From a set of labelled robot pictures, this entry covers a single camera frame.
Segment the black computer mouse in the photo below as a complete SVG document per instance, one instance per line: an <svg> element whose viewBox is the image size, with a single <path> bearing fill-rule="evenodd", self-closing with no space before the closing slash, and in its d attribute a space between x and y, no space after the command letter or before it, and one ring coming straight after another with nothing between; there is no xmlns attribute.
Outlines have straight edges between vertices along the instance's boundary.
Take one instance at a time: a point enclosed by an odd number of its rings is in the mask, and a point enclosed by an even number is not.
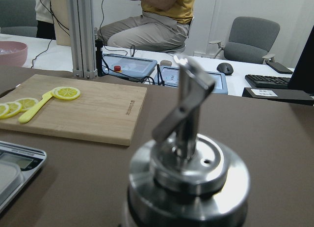
<svg viewBox="0 0 314 227"><path fill-rule="evenodd" d="M230 63L223 62L218 64L216 70L220 73L223 73L225 75L232 75L234 72L234 69Z"/></svg>

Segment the pink bowl with ice cubes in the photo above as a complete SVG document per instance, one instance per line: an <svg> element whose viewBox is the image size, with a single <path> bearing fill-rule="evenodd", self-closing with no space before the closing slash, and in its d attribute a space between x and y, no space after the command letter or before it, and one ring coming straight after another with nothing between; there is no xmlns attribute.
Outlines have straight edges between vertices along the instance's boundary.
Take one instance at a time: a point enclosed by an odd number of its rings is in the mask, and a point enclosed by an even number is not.
<svg viewBox="0 0 314 227"><path fill-rule="evenodd" d="M22 67L27 59L28 46L17 41L0 42L0 64Z"/></svg>

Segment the aluminium frame post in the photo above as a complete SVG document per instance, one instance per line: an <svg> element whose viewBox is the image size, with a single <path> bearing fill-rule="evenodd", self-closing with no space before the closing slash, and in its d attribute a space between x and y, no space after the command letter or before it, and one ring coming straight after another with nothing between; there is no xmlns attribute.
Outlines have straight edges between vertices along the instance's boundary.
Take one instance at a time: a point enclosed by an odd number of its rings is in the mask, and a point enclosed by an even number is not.
<svg viewBox="0 0 314 227"><path fill-rule="evenodd" d="M93 0L66 0L70 31L73 75L97 77Z"/></svg>

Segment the lemon slice row middle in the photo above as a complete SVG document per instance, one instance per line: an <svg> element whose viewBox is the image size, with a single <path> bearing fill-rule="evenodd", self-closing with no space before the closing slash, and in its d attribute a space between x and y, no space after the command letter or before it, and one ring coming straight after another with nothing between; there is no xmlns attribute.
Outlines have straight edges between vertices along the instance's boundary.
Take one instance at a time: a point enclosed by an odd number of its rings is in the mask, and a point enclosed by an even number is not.
<svg viewBox="0 0 314 227"><path fill-rule="evenodd" d="M7 102L5 103L8 107L9 107L9 110L8 110L8 113L6 115L3 115L1 117L1 119L6 119L6 118L10 118L10 117L13 117L15 115L17 115L23 108L22 104L17 102L17 101L14 101L14 102Z"/></svg>

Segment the black smartphone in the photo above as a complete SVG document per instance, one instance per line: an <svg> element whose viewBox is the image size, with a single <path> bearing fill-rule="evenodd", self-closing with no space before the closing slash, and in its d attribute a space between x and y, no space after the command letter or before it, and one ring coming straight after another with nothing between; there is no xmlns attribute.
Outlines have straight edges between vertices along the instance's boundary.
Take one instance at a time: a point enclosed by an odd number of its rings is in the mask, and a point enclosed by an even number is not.
<svg viewBox="0 0 314 227"><path fill-rule="evenodd" d="M269 67L271 67L273 70L275 70L276 72L280 74L292 74L293 73L290 69L288 69L287 67L283 66L282 64L278 62L267 61L266 65L268 65Z"/></svg>

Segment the grey office chair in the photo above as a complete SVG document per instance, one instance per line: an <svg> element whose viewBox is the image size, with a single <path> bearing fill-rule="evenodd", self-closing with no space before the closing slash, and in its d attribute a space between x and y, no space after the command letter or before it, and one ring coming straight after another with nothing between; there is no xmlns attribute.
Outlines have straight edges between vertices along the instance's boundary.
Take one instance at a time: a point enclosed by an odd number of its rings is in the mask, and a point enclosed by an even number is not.
<svg viewBox="0 0 314 227"><path fill-rule="evenodd" d="M277 22L240 16L234 19L229 39L225 45L220 40L210 41L217 44L216 58L223 52L224 58L232 61L263 64L265 59L273 58L269 54L278 34L280 25Z"/></svg>

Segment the glass sauce bottle steel spout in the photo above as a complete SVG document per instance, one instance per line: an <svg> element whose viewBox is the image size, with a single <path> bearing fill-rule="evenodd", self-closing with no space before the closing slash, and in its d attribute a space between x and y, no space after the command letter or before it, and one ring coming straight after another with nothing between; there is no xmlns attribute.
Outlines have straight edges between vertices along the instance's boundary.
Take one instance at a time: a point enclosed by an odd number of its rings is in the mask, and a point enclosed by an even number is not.
<svg viewBox="0 0 314 227"><path fill-rule="evenodd" d="M199 111L214 79L177 54L179 100L130 162L124 227L240 227L250 191L243 160L198 133Z"/></svg>

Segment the digital kitchen scale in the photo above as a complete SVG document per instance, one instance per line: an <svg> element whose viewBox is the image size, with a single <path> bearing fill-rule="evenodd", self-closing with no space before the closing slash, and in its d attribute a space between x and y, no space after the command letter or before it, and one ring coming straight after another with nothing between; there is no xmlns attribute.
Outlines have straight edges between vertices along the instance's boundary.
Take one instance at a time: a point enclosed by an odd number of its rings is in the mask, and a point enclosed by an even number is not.
<svg viewBox="0 0 314 227"><path fill-rule="evenodd" d="M0 142L0 211L2 212L41 169L47 153L19 144Z"/></svg>

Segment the lemon slice by knife tip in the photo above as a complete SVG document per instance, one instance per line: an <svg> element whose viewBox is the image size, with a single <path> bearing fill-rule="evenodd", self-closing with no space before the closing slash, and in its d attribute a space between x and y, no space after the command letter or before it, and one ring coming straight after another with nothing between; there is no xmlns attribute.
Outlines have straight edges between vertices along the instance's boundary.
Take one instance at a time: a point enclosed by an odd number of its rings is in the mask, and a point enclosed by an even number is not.
<svg viewBox="0 0 314 227"><path fill-rule="evenodd" d="M71 86L59 86L51 90L54 97L62 100L75 100L80 97L79 89Z"/></svg>

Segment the black box with label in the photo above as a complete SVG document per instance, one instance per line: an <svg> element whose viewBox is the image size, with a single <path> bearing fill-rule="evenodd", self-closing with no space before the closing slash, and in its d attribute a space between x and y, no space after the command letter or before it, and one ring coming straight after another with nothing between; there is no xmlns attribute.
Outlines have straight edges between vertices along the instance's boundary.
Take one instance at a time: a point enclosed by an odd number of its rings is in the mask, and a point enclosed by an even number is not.
<svg viewBox="0 0 314 227"><path fill-rule="evenodd" d="M304 91L294 89L276 88L250 88L243 89L242 97L266 99L301 105L314 105L314 99Z"/></svg>

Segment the yellow plastic knife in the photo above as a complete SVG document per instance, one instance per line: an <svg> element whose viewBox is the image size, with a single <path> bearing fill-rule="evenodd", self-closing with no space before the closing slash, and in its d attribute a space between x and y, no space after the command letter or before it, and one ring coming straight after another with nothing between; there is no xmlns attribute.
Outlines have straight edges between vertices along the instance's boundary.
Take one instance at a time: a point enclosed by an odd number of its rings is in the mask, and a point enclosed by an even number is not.
<svg viewBox="0 0 314 227"><path fill-rule="evenodd" d="M48 91L42 95L42 99L31 107L29 110L24 112L19 118L18 121L22 124L29 122L39 110L52 98L52 91Z"/></svg>

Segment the lemon slice row near knife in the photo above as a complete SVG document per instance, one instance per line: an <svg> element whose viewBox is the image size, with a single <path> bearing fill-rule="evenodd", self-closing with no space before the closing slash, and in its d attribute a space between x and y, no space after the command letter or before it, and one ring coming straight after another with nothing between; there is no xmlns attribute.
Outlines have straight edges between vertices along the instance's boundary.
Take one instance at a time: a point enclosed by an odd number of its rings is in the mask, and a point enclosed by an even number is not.
<svg viewBox="0 0 314 227"><path fill-rule="evenodd" d="M22 105L20 112L26 112L27 110L32 108L34 105L36 105L39 102L39 100L32 97L26 97L26 98L18 99L16 100L16 102L19 102Z"/></svg>

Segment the teach pendant with red button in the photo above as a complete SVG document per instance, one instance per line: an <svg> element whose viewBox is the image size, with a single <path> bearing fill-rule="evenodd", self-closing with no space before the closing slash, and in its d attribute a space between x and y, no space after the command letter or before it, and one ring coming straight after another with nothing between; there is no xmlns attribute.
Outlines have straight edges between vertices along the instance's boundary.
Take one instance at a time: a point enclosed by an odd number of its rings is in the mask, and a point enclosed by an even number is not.
<svg viewBox="0 0 314 227"><path fill-rule="evenodd" d="M138 81L154 71L157 61L154 59L128 57L116 54L103 55L103 72L121 79Z"/></svg>

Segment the black keyboard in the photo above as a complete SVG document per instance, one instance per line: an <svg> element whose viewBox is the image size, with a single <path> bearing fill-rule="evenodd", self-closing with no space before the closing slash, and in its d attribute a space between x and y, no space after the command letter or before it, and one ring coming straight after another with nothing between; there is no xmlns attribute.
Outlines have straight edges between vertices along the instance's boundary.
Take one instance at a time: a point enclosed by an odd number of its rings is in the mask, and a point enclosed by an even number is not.
<svg viewBox="0 0 314 227"><path fill-rule="evenodd" d="M245 80L252 87L288 89L290 78L248 74L245 75Z"/></svg>

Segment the person in yellow shirt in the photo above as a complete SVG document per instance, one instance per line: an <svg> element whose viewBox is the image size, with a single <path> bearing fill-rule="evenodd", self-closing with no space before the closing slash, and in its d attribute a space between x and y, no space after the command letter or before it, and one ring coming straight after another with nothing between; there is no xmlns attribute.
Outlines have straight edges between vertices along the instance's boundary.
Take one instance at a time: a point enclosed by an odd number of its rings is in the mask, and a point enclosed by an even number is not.
<svg viewBox="0 0 314 227"><path fill-rule="evenodd" d="M139 0L142 14L102 26L104 45L162 52L182 46L189 35L195 0Z"/></svg>

